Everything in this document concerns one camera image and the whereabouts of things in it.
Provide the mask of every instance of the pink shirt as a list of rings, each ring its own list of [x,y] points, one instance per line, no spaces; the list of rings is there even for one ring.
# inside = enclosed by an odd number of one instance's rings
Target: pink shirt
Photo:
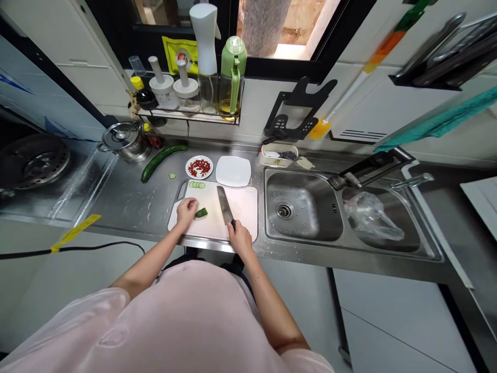
[[[165,271],[131,302],[119,288],[75,300],[0,372],[333,372],[319,354],[269,345],[243,281],[201,261]]]

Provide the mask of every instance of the black pants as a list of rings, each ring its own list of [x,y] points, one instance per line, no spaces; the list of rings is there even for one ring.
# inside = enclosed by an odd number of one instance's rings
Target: black pants
[[[203,262],[206,261],[204,258],[199,258],[199,257],[192,256],[192,255],[189,255],[189,254],[184,254],[184,255],[180,256],[179,258],[174,259],[171,263],[169,263],[164,268],[164,270],[166,270],[168,268],[171,268],[171,267],[174,267],[175,265],[188,262],[190,260],[200,260],[200,261],[203,261]],[[247,285],[247,288],[248,288],[248,290],[250,290],[250,293],[252,294],[252,297],[254,297],[254,292],[252,291],[252,286],[250,285],[250,282],[249,282],[248,278],[243,274],[242,267],[238,263],[223,263],[223,264],[221,264],[220,267],[222,269],[225,269],[228,272],[230,272],[230,273],[232,273],[232,274],[237,275],[238,277],[240,277],[243,280],[243,282],[245,282],[245,285]]]

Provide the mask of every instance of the faucet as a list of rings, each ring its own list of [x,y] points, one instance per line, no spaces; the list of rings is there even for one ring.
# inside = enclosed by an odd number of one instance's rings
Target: faucet
[[[410,163],[414,160],[416,159],[405,150],[400,147],[395,147],[387,152],[381,151],[375,153],[365,160],[356,163],[345,171],[340,172],[338,175],[330,177],[328,179],[328,183],[336,191],[342,190],[345,187],[361,189],[363,186],[368,185],[380,177],[383,177],[399,167],[404,166],[406,163]],[[366,180],[361,180],[364,175],[375,170],[379,170],[378,173],[370,178],[366,178]]]
[[[424,174],[419,175],[419,176],[411,177],[410,179],[407,179],[405,181],[400,181],[398,183],[392,183],[392,184],[390,184],[390,187],[394,190],[401,190],[401,189],[404,189],[406,187],[415,188],[418,185],[423,184],[426,181],[433,181],[433,180],[435,180],[435,178],[433,177],[432,174],[424,173]]]

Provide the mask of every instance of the hand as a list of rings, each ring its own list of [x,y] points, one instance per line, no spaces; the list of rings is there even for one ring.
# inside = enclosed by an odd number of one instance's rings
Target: hand
[[[197,212],[198,201],[195,198],[185,198],[180,202],[176,212],[178,213],[178,221],[176,226],[185,232]]]
[[[253,257],[257,257],[252,248],[252,236],[250,235],[249,230],[240,223],[240,220],[237,220],[235,223],[236,230],[233,229],[230,222],[228,222],[227,225],[229,241],[240,258],[242,258],[245,265],[247,265],[247,261]]]

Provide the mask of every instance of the small white plate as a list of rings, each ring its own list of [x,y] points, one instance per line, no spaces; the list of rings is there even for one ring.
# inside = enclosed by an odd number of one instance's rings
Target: small white plate
[[[193,163],[193,162],[195,162],[196,160],[204,160],[204,161],[209,162],[209,164],[211,166],[211,169],[204,176],[201,176],[201,173],[200,173],[199,170],[197,170],[197,176],[193,176],[192,174],[190,174],[190,171],[188,171],[188,168],[190,167],[190,164]],[[190,158],[188,160],[188,162],[186,162],[185,171],[186,171],[186,174],[188,176],[190,176],[192,179],[194,179],[194,180],[203,180],[206,177],[209,177],[209,175],[214,171],[214,163],[212,163],[212,161],[210,160],[210,158],[207,157],[207,156],[205,156],[205,155],[196,155],[195,157]]]
[[[216,165],[216,181],[227,187],[246,187],[252,175],[250,161],[237,156],[223,155]]]

